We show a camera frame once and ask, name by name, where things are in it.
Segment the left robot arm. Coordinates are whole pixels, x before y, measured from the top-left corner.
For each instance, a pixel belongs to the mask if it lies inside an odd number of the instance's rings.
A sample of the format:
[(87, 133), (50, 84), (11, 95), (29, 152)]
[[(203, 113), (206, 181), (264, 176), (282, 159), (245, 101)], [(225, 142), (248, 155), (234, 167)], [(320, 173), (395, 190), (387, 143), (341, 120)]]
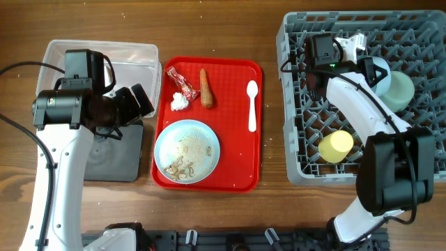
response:
[(154, 110), (140, 84), (107, 96), (116, 85), (105, 83), (110, 62), (101, 52), (68, 50), (64, 76), (33, 103), (39, 158), (21, 250), (83, 250), (82, 192), (94, 138), (120, 140), (121, 127)]

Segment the light blue bowl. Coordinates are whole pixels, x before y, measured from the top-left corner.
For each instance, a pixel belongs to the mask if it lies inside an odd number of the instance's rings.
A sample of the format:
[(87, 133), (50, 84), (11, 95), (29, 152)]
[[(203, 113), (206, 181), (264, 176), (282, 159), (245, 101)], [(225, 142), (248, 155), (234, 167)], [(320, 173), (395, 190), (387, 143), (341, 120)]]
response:
[(383, 58), (373, 56), (371, 59), (374, 64), (374, 75), (369, 86), (377, 96), (382, 96), (389, 90), (391, 84), (390, 66)]

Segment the green bowl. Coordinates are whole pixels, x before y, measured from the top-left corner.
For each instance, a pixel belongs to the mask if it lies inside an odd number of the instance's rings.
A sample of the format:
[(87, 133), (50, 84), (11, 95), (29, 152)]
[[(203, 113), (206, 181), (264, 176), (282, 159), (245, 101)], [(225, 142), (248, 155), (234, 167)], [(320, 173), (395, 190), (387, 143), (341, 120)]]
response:
[(380, 99), (392, 112), (400, 112), (415, 95), (415, 86), (409, 76), (399, 71), (392, 71), (390, 77), (390, 87)]

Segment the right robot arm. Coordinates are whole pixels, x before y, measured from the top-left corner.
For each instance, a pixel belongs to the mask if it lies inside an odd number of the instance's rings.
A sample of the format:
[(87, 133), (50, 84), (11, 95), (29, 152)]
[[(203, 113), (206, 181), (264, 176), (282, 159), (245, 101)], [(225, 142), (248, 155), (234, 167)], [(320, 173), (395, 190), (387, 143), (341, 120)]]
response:
[(364, 243), (389, 221), (410, 225), (417, 207), (433, 196), (435, 139), (428, 128), (414, 128), (378, 96), (391, 71), (378, 57), (357, 58), (365, 45), (358, 33), (335, 39), (328, 33), (305, 39), (306, 85), (313, 99), (325, 98), (348, 120), (364, 153), (357, 173), (357, 197), (327, 230), (337, 248)]

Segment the yellow cup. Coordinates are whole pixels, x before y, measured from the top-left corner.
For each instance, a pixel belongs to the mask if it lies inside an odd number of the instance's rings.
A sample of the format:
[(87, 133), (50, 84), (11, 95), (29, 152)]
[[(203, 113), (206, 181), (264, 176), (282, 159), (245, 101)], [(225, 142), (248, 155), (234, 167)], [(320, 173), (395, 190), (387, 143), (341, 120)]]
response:
[(324, 137), (319, 145), (318, 151), (326, 162), (341, 162), (353, 148), (353, 137), (345, 130), (338, 130)]

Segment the orange carrot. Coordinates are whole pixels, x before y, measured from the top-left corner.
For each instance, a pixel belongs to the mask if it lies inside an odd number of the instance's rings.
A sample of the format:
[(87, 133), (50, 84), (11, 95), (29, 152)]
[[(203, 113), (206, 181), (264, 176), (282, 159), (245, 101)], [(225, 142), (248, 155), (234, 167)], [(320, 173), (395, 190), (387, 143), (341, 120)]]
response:
[(205, 108), (211, 108), (213, 106), (213, 95), (208, 84), (206, 71), (203, 68), (200, 70), (200, 89), (201, 104)]

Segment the white tissue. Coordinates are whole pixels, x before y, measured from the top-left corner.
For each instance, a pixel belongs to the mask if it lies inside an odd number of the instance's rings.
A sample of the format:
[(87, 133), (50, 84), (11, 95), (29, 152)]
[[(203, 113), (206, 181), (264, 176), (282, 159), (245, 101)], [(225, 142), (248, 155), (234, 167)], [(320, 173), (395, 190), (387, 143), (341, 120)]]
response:
[(179, 111), (188, 107), (189, 101), (187, 98), (179, 92), (173, 94), (173, 101), (170, 104), (171, 111)]

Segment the red candy wrapper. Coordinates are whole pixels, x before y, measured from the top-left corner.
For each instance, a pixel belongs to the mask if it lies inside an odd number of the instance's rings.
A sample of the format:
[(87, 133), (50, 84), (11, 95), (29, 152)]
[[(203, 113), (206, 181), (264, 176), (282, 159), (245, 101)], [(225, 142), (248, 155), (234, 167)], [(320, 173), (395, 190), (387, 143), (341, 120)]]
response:
[(179, 74), (176, 69), (173, 66), (169, 66), (166, 69), (167, 75), (171, 80), (174, 81), (176, 86), (181, 90), (181, 93), (185, 96), (185, 98), (188, 101), (195, 100), (199, 94), (200, 91), (197, 91), (187, 80), (184, 76)]

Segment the white plastic spoon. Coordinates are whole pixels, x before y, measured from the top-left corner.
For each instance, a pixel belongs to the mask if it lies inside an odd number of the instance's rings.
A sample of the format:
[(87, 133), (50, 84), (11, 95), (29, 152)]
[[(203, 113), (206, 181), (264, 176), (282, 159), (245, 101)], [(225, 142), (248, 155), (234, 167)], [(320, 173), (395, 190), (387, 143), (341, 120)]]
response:
[(249, 97), (249, 118), (248, 118), (248, 130), (250, 132), (255, 132), (256, 126), (256, 108), (255, 108), (255, 97), (259, 92), (257, 83), (254, 80), (250, 80), (247, 84), (247, 95)]

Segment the light blue plate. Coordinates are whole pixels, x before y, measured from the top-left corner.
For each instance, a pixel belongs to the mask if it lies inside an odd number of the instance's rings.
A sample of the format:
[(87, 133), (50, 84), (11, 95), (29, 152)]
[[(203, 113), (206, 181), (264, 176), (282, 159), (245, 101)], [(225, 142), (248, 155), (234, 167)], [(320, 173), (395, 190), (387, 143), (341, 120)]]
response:
[(154, 148), (156, 168), (175, 184), (189, 185), (208, 178), (220, 160), (220, 142), (205, 123), (185, 119), (168, 125)]

